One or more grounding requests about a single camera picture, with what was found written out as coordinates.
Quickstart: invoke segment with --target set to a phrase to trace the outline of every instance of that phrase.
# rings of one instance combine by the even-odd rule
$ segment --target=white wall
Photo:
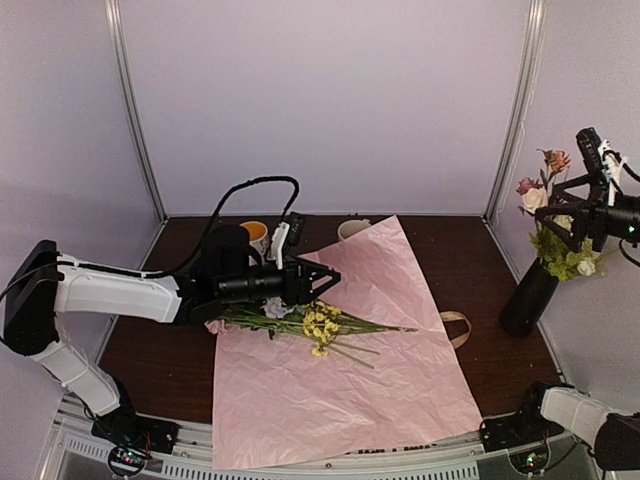
[[[170,214],[291,174],[306,212],[480,214],[527,0],[123,0],[133,83]],[[274,213],[258,187],[227,213]]]
[[[36,242],[136,266],[157,229],[136,163],[104,1],[0,2],[0,284]],[[61,322],[94,355],[107,318]],[[0,346],[0,476],[34,478],[61,390]]]
[[[531,218],[516,206],[516,180],[542,165],[536,148],[566,150],[584,173],[576,133],[593,126],[640,170],[640,2],[550,2],[538,80],[498,240],[523,275],[534,258]],[[626,193],[640,185],[626,177]],[[609,249],[616,243],[610,241]],[[640,410],[640,270],[613,254],[604,279],[561,284],[543,318],[569,380],[612,405]]]

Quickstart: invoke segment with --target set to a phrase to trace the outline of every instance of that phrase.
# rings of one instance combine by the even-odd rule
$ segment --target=black vase
[[[531,335],[558,282],[536,258],[500,313],[503,330],[514,337]]]

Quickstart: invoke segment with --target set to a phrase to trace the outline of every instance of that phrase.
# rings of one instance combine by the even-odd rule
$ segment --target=wooden table
[[[275,217],[252,217],[269,225]],[[309,216],[296,252],[337,241],[347,217]],[[377,221],[383,217],[368,217]],[[225,223],[246,218],[225,217]],[[536,330],[526,339],[504,333],[497,322],[515,282],[480,218],[401,216],[400,221],[438,308],[465,313],[473,334],[458,360],[483,415],[515,410],[534,380],[557,381],[547,347]],[[146,268],[165,269],[196,245],[207,220],[169,220]],[[459,326],[447,324],[451,336]],[[204,328],[159,325],[123,317],[113,331],[101,367],[127,387],[141,413],[211,422],[215,337]]]

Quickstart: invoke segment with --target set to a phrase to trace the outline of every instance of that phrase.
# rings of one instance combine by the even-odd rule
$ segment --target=white mug
[[[369,228],[370,226],[371,221],[368,218],[362,220],[347,220],[346,222],[342,222],[338,227],[338,238],[341,241],[344,241],[352,235],[361,232],[365,228]]]
[[[269,229],[267,226],[255,220],[241,223],[240,226],[249,231],[249,245],[256,249],[264,261],[267,250],[269,249]],[[250,257],[249,265],[255,264],[256,261]]]

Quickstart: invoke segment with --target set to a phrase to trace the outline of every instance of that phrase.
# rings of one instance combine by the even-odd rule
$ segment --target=crumpled paper
[[[306,258],[342,273],[323,300],[376,323],[417,327],[344,337],[364,368],[313,343],[264,331],[218,336],[214,467],[245,470],[360,449],[424,445],[477,430],[482,417],[396,217]]]

